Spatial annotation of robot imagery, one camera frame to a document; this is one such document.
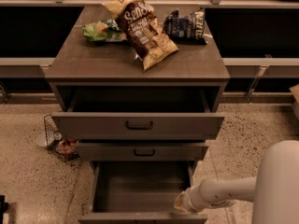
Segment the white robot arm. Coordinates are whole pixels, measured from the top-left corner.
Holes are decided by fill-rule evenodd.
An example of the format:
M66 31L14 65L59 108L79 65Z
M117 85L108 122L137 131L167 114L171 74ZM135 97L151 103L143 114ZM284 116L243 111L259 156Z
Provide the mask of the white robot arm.
M253 203L252 224L299 224L299 141L272 145L255 177L208 178L182 191L174 207L186 213L228 206L234 200Z

